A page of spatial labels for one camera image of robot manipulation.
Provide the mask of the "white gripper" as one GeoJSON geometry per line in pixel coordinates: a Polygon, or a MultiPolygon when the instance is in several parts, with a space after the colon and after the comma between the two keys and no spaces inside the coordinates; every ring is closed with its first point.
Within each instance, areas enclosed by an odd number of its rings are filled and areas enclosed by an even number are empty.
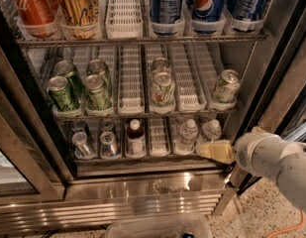
{"type": "Polygon", "coordinates": [[[279,136],[254,126],[251,133],[240,137],[233,147],[229,140],[206,142],[196,146],[196,153],[219,163],[238,166],[256,177],[279,177],[285,171],[281,162],[286,142],[279,136]]]}

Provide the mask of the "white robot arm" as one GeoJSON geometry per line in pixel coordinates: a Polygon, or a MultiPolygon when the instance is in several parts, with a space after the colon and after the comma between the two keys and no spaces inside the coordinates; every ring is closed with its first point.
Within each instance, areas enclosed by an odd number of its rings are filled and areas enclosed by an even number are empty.
{"type": "Polygon", "coordinates": [[[247,173],[271,180],[291,204],[306,213],[306,143],[282,139],[259,127],[240,137],[196,146],[200,157],[230,164],[247,173]]]}

